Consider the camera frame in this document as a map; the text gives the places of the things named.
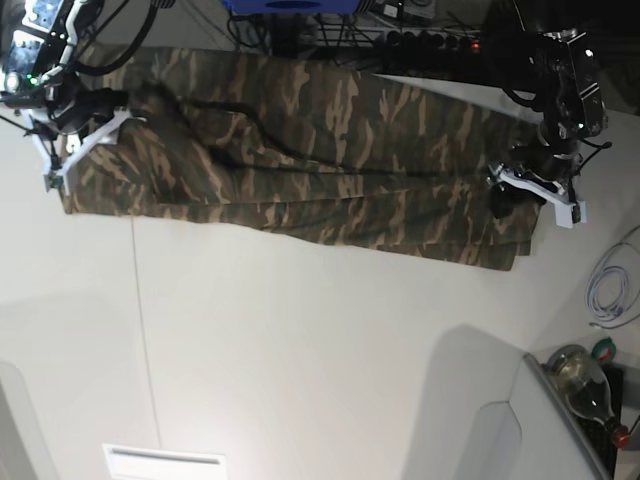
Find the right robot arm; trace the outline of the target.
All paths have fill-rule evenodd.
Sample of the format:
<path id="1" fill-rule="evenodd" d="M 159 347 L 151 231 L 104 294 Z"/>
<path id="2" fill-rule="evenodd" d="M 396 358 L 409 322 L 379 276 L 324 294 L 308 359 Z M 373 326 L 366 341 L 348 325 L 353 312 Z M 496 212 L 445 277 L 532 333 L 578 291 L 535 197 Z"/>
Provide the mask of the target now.
<path id="1" fill-rule="evenodd" d="M 80 161 L 99 144 L 114 144 L 132 119 L 123 90 L 87 88 L 82 78 L 123 67 L 142 45 L 158 12 L 171 1 L 152 1 L 125 51 L 111 63 L 89 66 L 82 55 L 99 32 L 92 24 L 101 1 L 16 1 L 1 28 L 1 104 L 17 115 L 13 126 L 32 138 L 43 159 L 47 190 L 71 194 Z"/>

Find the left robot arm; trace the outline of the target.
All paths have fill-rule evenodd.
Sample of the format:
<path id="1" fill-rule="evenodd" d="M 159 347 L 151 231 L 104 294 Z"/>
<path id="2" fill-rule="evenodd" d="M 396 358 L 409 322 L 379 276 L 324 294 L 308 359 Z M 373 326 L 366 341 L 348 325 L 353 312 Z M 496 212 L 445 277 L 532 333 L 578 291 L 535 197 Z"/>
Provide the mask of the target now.
<path id="1" fill-rule="evenodd" d="M 528 202 L 549 203 L 557 225 L 586 220 L 576 191 L 594 143 L 607 127 L 595 52 L 572 1 L 494 1 L 483 25 L 488 71 L 519 106 L 542 116 L 535 135 L 489 165 L 490 208 L 497 218 Z"/>

